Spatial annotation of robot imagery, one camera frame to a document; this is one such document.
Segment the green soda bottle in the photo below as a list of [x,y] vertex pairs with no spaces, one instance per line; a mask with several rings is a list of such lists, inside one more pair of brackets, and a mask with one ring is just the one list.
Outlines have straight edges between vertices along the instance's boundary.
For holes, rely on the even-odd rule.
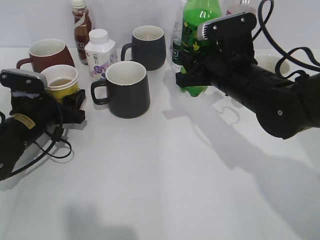
[[[197,39],[198,26],[208,20],[222,16],[219,0],[189,0],[183,9],[182,51],[195,54],[200,53],[206,57],[210,51],[217,47],[216,42]],[[199,96],[207,90],[207,86],[189,86],[181,88],[181,92],[189,92],[192,97]]]

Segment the black mug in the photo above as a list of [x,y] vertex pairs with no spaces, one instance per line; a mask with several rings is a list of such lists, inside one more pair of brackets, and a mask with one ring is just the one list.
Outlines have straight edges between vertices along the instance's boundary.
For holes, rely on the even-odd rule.
[[[137,118],[149,109],[148,76],[143,65],[135,61],[117,62],[108,67],[105,77],[105,80],[91,84],[95,104],[108,104],[113,115],[124,119]],[[95,89],[98,87],[106,87],[107,98],[96,98]]]
[[164,31],[158,26],[140,26],[132,33],[132,41],[123,46],[121,61],[131,48],[132,60],[142,64],[147,71],[161,68],[166,61],[167,49]]

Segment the white bottle cap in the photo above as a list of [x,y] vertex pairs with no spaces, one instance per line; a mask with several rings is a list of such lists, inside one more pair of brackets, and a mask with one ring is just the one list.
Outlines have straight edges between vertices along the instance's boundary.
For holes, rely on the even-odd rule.
[[104,29],[94,29],[89,32],[90,42],[92,44],[101,45],[109,41],[108,32]]
[[75,9],[83,9],[87,6],[86,0],[71,0],[72,7]]

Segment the mug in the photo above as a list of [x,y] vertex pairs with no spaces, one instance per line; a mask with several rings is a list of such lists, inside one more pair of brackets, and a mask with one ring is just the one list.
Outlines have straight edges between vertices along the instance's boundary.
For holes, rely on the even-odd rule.
[[63,98],[79,91],[78,71],[70,65],[54,65],[41,72],[46,78],[45,92],[53,96],[58,103]]
[[123,46],[121,61],[131,48],[132,60],[142,64],[147,71],[161,68],[166,61],[167,49],[164,31],[158,26],[140,26],[132,33],[132,41]]
[[[135,61],[121,61],[109,66],[105,80],[91,84],[92,100],[108,104],[110,112],[120,118],[133,119],[143,115],[150,106],[146,68]],[[97,99],[95,89],[106,87],[107,98]]]
[[23,64],[31,63],[33,71],[41,73],[54,65],[75,66],[66,44],[59,39],[44,39],[34,43],[29,48],[29,56],[18,61],[16,68],[20,69]]
[[[282,57],[274,56],[270,54],[258,54],[254,56],[258,62],[258,66],[272,73],[276,73],[276,65]],[[284,61],[280,67],[280,73],[282,76],[287,77],[290,73],[290,65],[288,61]]]

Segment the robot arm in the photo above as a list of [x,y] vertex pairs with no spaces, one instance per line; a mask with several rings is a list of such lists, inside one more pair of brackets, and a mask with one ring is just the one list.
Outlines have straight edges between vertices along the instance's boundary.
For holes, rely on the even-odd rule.
[[217,41],[218,47],[205,59],[182,52],[187,73],[177,73],[176,83],[217,87],[254,112],[263,129],[277,138],[320,128],[320,74],[290,81],[257,66],[251,35],[256,24],[252,13],[240,13],[199,26],[198,39]]
[[[85,112],[80,110],[80,107],[86,93],[83,89],[79,90],[66,96],[63,104],[59,104],[46,94],[47,80],[44,75],[20,69],[2,70],[0,84],[11,89],[12,105],[11,117],[5,119],[3,114],[0,116],[0,181],[2,181],[32,166],[47,155],[55,143],[62,141],[63,124],[81,124],[85,120]],[[50,136],[52,143],[47,150],[25,167],[12,172],[25,149],[52,125],[58,126]]]

